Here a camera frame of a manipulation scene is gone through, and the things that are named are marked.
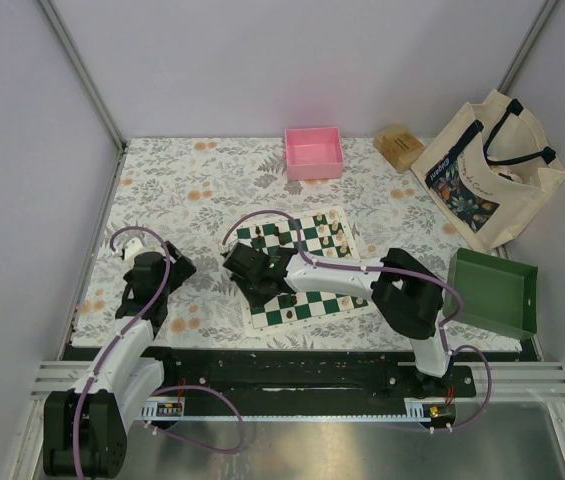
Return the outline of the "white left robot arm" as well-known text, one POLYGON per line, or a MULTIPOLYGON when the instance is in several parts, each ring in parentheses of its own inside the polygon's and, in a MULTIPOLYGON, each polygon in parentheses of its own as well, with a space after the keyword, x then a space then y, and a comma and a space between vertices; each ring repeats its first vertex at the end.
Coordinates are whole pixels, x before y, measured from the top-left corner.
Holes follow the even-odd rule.
POLYGON ((43 471, 51 477, 116 477, 128 431, 152 392, 178 386, 177 368, 144 357, 168 313, 168 298, 196 271, 171 242, 161 251, 133 238, 123 248, 126 272, 114 329, 87 371, 44 403, 43 471))

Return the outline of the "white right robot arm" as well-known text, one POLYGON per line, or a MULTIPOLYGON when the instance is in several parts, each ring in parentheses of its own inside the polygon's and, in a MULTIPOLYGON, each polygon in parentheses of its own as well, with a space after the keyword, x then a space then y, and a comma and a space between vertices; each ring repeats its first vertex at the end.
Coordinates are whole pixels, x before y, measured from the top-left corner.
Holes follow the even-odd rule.
POLYGON ((223 258, 251 307, 311 292, 372 303, 392 330, 409 339, 419 388, 437 396, 452 385, 451 354, 438 322, 446 285, 406 251, 392 248, 379 259, 335 260, 285 247, 266 254, 237 242, 223 258))

